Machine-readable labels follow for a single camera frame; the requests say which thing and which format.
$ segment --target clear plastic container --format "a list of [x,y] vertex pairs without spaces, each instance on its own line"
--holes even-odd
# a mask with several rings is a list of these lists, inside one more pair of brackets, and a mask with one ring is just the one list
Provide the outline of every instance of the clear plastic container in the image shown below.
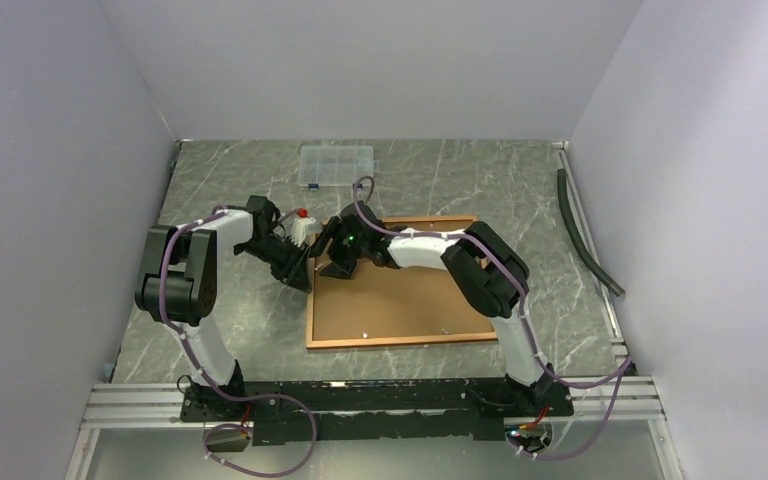
[[374,169],[369,145],[305,145],[299,164],[299,185],[350,186],[364,175],[372,176]]

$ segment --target gray floor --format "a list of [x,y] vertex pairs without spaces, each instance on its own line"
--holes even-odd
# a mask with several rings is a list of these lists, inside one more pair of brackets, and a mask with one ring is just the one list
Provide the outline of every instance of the gray floor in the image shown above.
[[[351,199],[349,187],[308,192],[296,183],[299,149],[322,142],[185,143],[160,223],[206,216],[217,203],[244,205],[267,195],[279,208],[304,206],[327,218]],[[530,308],[541,345],[564,375],[613,371],[603,304],[572,250],[555,196],[557,163],[542,141],[379,140],[379,216],[477,214],[531,269]],[[504,372],[495,342],[308,351],[303,293],[245,255],[221,260],[214,316],[247,380],[334,380],[495,376]],[[117,383],[173,381],[187,363],[172,337],[134,308],[114,376]]]
[[[577,448],[595,429],[595,422],[576,423],[552,454]],[[87,478],[246,478],[204,461],[201,435],[201,430],[103,430]],[[246,468],[277,472],[302,458],[307,447],[307,442],[299,442],[221,456]],[[328,441],[318,443],[308,464],[285,478],[658,480],[664,476],[646,421],[612,421],[590,450],[563,462],[516,457],[506,442],[476,442],[469,437]]]

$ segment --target wooden frame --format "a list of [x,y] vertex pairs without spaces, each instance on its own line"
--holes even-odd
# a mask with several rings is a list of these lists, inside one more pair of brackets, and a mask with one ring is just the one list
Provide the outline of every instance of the wooden frame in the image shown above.
[[[415,216],[415,217],[386,217],[382,218],[385,224],[404,224],[413,222],[452,222],[452,221],[470,221],[478,220],[476,215],[441,215],[441,216]],[[314,306],[316,279],[315,265],[316,259],[308,262],[308,274],[311,278],[313,290],[307,297],[307,324],[305,331],[305,346],[309,349],[320,348],[351,348],[351,347],[383,347],[394,345],[417,345],[428,343],[460,343],[460,342],[479,342],[496,340],[495,331],[477,333],[458,333],[458,334],[435,334],[435,335],[412,335],[396,337],[374,337],[374,338],[351,338],[336,340],[315,340],[313,338],[314,329]]]

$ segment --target cable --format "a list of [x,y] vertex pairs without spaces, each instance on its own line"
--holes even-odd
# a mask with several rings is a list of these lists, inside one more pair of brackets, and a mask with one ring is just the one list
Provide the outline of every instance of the cable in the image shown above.
[[540,409],[540,414],[537,415],[537,418],[530,423],[524,423],[519,426],[521,430],[531,430],[532,428],[536,427],[538,423],[540,423],[541,420],[546,418],[546,414],[549,413],[549,404],[547,403],[543,408]]
[[278,225],[282,225],[284,223],[284,220],[286,220],[286,219],[292,217],[293,215],[299,213],[299,210],[301,210],[301,207],[294,208],[292,210],[288,210],[287,213],[285,213],[284,215],[281,215],[280,217],[278,217],[278,220],[275,223],[277,223]]
[[204,449],[205,459],[209,458],[214,462],[219,463],[220,465],[226,466],[240,473],[252,475],[254,477],[260,477],[260,478],[283,477],[302,468],[302,466],[305,463],[307,463],[307,461],[310,459],[310,456],[313,454],[313,447],[316,445],[316,437],[317,437],[316,419],[313,416],[313,412],[310,411],[307,405],[303,404],[299,400],[289,395],[283,395],[280,393],[265,393],[261,395],[238,397],[238,396],[230,395],[228,393],[223,392],[222,389],[219,388],[219,385],[216,383],[216,381],[208,374],[207,370],[205,370],[205,368],[199,362],[198,358],[196,358],[195,352],[193,352],[192,346],[190,345],[189,338],[187,337],[187,334],[184,331],[184,329],[172,323],[172,321],[169,320],[169,316],[166,311],[166,280],[169,277],[169,263],[172,260],[172,249],[175,247],[175,243],[178,241],[179,238],[181,238],[181,235],[183,235],[184,233],[189,232],[190,230],[196,227],[199,227],[205,223],[210,223],[214,220],[218,220],[222,218],[226,213],[227,213],[226,209],[214,208],[214,213],[211,214],[209,217],[203,220],[196,220],[194,222],[190,222],[184,225],[183,227],[179,228],[177,231],[175,231],[175,233],[172,234],[172,237],[169,239],[169,243],[166,245],[166,249],[163,252],[163,261],[160,265],[160,292],[159,292],[160,298],[158,299],[158,310],[160,311],[159,312],[160,319],[163,322],[163,324],[169,327],[173,332],[175,332],[178,338],[181,339],[181,347],[184,349],[184,353],[187,355],[187,358],[189,358],[190,363],[192,364],[195,371],[198,371],[200,373],[202,378],[207,382],[208,385],[210,385],[210,388],[212,388],[217,395],[231,402],[252,402],[255,400],[266,400],[266,399],[285,400],[287,402],[297,405],[307,415],[308,420],[310,420],[310,426],[312,431],[310,447],[307,449],[307,452],[305,453],[304,457],[302,457],[302,459],[299,461],[299,463],[282,472],[263,473],[263,472],[257,472],[254,470],[249,470],[233,462],[229,462],[224,458],[220,458],[218,455],[210,451],[207,444],[207,440],[210,437],[210,435],[212,435],[213,433],[218,432],[220,430],[236,430],[238,432],[248,433],[250,430],[248,427],[233,424],[233,423],[223,423],[211,428],[210,430],[205,432],[204,436],[202,437],[202,448]]
[[[358,214],[358,217],[371,229],[382,233],[384,235],[390,235],[393,237],[436,237],[436,238],[442,238],[443,235],[441,235],[438,232],[413,232],[413,233],[403,233],[403,232],[393,232],[384,228],[379,227],[378,225],[374,224],[371,220],[366,218],[366,216],[363,214],[362,209],[360,208],[360,203],[358,203],[357,198],[357,191],[359,190],[359,187],[361,186],[361,182],[364,180],[369,180],[372,184],[370,188],[370,192],[375,188],[375,180],[369,176],[364,175],[360,177],[357,182],[352,185],[352,202],[355,205],[355,211]],[[456,238],[459,240],[467,240],[471,242],[473,245],[475,245],[481,252],[484,254],[484,256],[490,260],[496,268],[499,270],[499,272],[504,275],[504,277],[511,283],[511,285],[516,288],[517,293],[519,293],[519,315],[523,319],[523,330],[526,333],[526,338],[528,339],[529,346],[532,348],[532,351],[536,352],[534,355],[534,360],[537,362],[537,365],[540,366],[540,368],[543,370],[544,373],[552,377],[556,382],[560,383],[561,385],[564,385],[569,388],[575,388],[575,389],[588,389],[588,388],[594,388],[598,387],[600,385],[604,385],[608,382],[610,382],[613,379],[617,380],[617,384],[614,387],[614,393],[611,396],[611,402],[608,404],[608,410],[605,412],[605,417],[602,419],[602,422],[599,424],[599,427],[596,430],[596,433],[579,449],[575,450],[574,452],[564,454],[564,455],[554,455],[551,457],[535,457],[535,458],[542,458],[545,460],[566,460],[568,458],[575,457],[577,455],[580,455],[584,451],[586,451],[588,448],[590,448],[591,445],[593,445],[593,442],[596,441],[596,439],[599,437],[599,435],[602,434],[602,431],[605,429],[605,426],[608,423],[608,418],[611,416],[611,412],[614,409],[614,402],[617,400],[617,396],[619,395],[619,388],[620,388],[620,382],[622,380],[622,375],[626,371],[626,369],[631,365],[632,357],[629,356],[625,359],[625,361],[620,365],[620,367],[610,375],[601,378],[599,380],[596,380],[594,382],[567,382],[566,380],[559,377],[555,372],[553,372],[549,367],[546,366],[546,363],[543,361],[543,353],[542,350],[540,350],[539,345],[537,344],[537,338],[534,334],[534,330],[531,326],[531,322],[528,319],[528,316],[525,314],[525,301],[526,301],[526,295],[525,295],[525,289],[523,289],[522,285],[516,280],[516,278],[513,276],[513,274],[505,267],[505,265],[496,257],[496,255],[493,254],[492,251],[490,251],[489,248],[487,248],[483,243],[481,243],[480,240],[473,237],[472,235],[468,235],[465,233],[447,233],[447,238]]]
[[184,395],[187,394],[187,392],[181,390],[181,379],[182,378],[189,378],[190,379],[190,385],[193,384],[193,377],[187,375],[186,373],[178,377],[178,380],[175,382],[175,388],[178,389],[179,392],[183,393]]
[[572,246],[578,254],[578,258],[581,259],[588,270],[593,272],[593,275],[596,275],[600,282],[608,287],[611,293],[617,297],[622,296],[625,290],[590,255],[590,252],[587,251],[587,247],[584,245],[581,234],[578,232],[578,227],[575,226],[575,218],[572,216],[572,207],[567,195],[567,171],[563,168],[558,169],[558,208],[561,210],[561,218],[564,219],[564,226],[570,236]]
[[488,407],[495,407],[495,408],[508,408],[508,407],[514,407],[516,406],[516,403],[496,403],[491,402],[490,400],[485,400],[484,397],[478,394],[475,390],[467,390],[466,393],[470,394],[473,398],[478,400],[479,403],[482,403],[484,405],[487,405]]
[[[249,421],[249,415],[251,415],[251,403],[246,405],[246,413],[244,413],[243,414],[243,418],[240,419],[240,426],[241,427],[245,427],[246,426],[246,422]],[[242,435],[244,437],[249,438],[249,432],[243,431],[241,433],[242,433]]]
[[602,417],[602,421],[599,422],[599,426],[596,427],[596,432],[593,433],[593,435],[591,435],[586,442],[584,442],[584,445],[569,453],[562,453],[560,455],[537,455],[534,458],[537,460],[547,461],[569,460],[570,458],[581,455],[582,453],[586,452],[587,449],[592,447],[593,444],[596,443],[596,440],[599,439],[599,436],[602,435],[605,427],[608,426],[608,419],[611,418],[611,412],[614,411],[614,403],[617,401],[617,396],[620,393],[620,383],[622,383],[622,373],[620,373],[620,376],[617,377],[617,384],[614,385],[614,393],[611,394],[611,401],[608,403],[608,409],[605,410],[605,416]]

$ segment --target black foam tube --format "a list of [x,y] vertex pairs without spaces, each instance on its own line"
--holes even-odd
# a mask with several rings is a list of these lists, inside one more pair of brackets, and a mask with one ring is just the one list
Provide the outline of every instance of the black foam tube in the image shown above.
[[596,260],[590,256],[590,252],[587,251],[587,247],[584,245],[584,240],[581,238],[581,234],[578,232],[578,227],[575,226],[575,218],[572,215],[572,206],[569,203],[569,196],[567,195],[567,171],[563,168],[558,169],[558,207],[561,209],[561,217],[564,219],[564,226],[567,229],[567,233],[572,241],[572,246],[575,248],[575,252],[578,254],[578,258],[584,263],[584,266],[588,270],[596,275],[608,290],[611,291],[617,297],[622,296],[625,290],[616,282],[608,272],[602,269]]

